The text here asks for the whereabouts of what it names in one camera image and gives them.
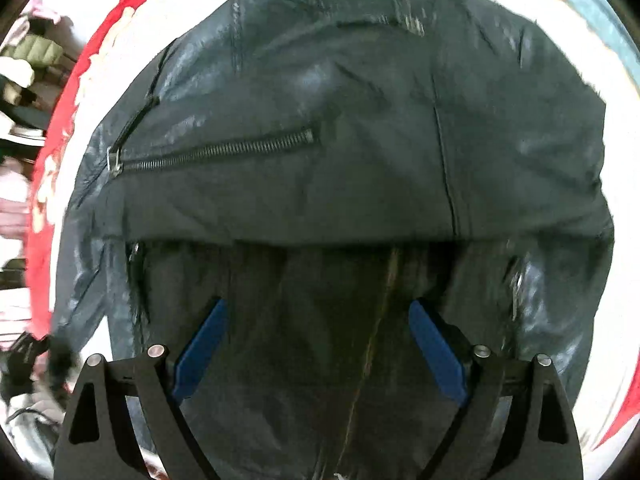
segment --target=zipper pull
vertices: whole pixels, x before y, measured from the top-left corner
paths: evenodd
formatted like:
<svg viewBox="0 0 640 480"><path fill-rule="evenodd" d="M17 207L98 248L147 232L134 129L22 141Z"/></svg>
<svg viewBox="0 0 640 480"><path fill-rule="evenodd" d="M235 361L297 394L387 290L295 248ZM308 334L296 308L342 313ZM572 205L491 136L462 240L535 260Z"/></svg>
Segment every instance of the zipper pull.
<svg viewBox="0 0 640 480"><path fill-rule="evenodd" d="M122 173L122 163L120 161L120 150L110 146L107 150L107 171L111 178L116 178Z"/></svg>
<svg viewBox="0 0 640 480"><path fill-rule="evenodd" d="M142 118L148 113L149 110L151 110L151 108L157 106L159 102L160 98L158 96L146 96L145 102L140 110L138 110L135 115L130 118L127 124L125 124L118 138L111 146L109 146L109 149L107 150L107 171L109 172L111 178L115 178L122 173L121 155L124 143L129 138L135 127L138 126Z"/></svg>

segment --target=pink fabric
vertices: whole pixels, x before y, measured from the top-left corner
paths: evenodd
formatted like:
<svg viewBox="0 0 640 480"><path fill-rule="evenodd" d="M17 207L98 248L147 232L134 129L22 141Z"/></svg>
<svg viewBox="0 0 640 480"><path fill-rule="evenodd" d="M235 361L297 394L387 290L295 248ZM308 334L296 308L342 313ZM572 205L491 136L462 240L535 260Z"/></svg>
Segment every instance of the pink fabric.
<svg viewBox="0 0 640 480"><path fill-rule="evenodd" d="M0 50L5 46L18 46L29 31L29 19L27 16L20 16L9 29L9 33L6 35L2 44L0 44Z"/></svg>
<svg viewBox="0 0 640 480"><path fill-rule="evenodd" d="M23 16L33 16L34 18L44 18L45 20L51 20L54 25L57 25L62 16L60 16L55 10L46 7L42 0L30 0L21 13Z"/></svg>

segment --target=metal bolt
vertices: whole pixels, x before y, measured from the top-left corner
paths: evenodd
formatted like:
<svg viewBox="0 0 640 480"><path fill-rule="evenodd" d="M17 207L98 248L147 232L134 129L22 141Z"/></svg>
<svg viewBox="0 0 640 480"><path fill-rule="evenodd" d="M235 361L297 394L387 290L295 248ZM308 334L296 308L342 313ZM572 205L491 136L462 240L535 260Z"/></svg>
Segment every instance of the metal bolt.
<svg viewBox="0 0 640 480"><path fill-rule="evenodd" d="M146 351L149 357L160 357L164 354L164 346L162 345L153 345L149 350Z"/></svg>
<svg viewBox="0 0 640 480"><path fill-rule="evenodd" d="M89 356L89 358L86 360L86 363L89 366L97 366L100 364L100 361L102 361L102 356L100 354L93 354Z"/></svg>
<svg viewBox="0 0 640 480"><path fill-rule="evenodd" d="M551 363L553 362L551 357L546 354L538 354L536 355L536 359L538 359L538 362L543 366L551 366Z"/></svg>
<svg viewBox="0 0 640 480"><path fill-rule="evenodd" d="M491 355L491 350L489 350L488 346L476 345L474 346L474 354L478 357L485 358Z"/></svg>

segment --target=blue gripper pad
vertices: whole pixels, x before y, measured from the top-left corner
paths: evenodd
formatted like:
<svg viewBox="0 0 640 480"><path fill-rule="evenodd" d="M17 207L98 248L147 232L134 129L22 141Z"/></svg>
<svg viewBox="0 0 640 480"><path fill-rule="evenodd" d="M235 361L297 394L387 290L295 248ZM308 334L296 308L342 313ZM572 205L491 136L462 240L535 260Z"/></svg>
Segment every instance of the blue gripper pad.
<svg viewBox="0 0 640 480"><path fill-rule="evenodd" d="M409 307L409 329L440 392L462 406L468 397L465 369L419 301Z"/></svg>
<svg viewBox="0 0 640 480"><path fill-rule="evenodd" d="M227 325L226 303L225 300L219 300L175 365L172 396L178 403L191 397L196 391L213 352L225 335Z"/></svg>

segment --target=zipper pocket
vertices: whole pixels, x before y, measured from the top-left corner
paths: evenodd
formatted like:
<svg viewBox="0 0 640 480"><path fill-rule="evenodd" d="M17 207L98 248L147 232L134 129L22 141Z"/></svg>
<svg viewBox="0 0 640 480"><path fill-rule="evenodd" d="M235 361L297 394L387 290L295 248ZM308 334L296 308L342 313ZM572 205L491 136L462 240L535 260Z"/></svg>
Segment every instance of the zipper pocket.
<svg viewBox="0 0 640 480"><path fill-rule="evenodd" d="M269 155L271 153L288 152L302 148L303 146L312 145L315 142L316 136L313 131L308 128L302 132L283 134L264 139L231 140L195 148L187 152L135 160L122 160L120 153L122 145L120 145L113 151L113 165L110 165L110 177L115 178L129 171L165 170L186 164L208 162L220 157ZM110 148L110 158L111 150L114 147L116 147L115 144Z"/></svg>
<svg viewBox="0 0 640 480"><path fill-rule="evenodd" d="M149 309L145 290L146 247L136 242L127 247L127 279L129 280L130 304L135 319L134 334L137 336L136 351L145 348L146 329L149 325Z"/></svg>

